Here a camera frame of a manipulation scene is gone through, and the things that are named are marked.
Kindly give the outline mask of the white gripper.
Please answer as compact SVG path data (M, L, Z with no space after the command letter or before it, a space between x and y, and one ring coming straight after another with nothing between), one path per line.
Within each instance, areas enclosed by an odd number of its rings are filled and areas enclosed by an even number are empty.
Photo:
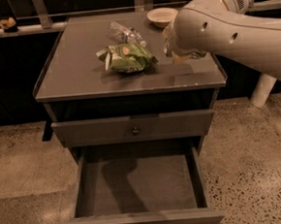
M192 46L188 45L187 47L183 47L181 43L179 43L179 38L177 34L175 34L174 30L174 22L171 22L169 25L165 27L163 30L163 38L164 44L167 47L170 47L172 53L172 64L183 64L188 61L192 57L192 53L196 50Z

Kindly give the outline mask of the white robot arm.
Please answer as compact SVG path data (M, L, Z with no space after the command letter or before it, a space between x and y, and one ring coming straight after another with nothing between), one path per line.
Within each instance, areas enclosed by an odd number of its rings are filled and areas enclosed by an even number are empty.
M165 28L165 47L177 56L213 52L281 80L281 18L249 16L248 6L248 0L192 0Z

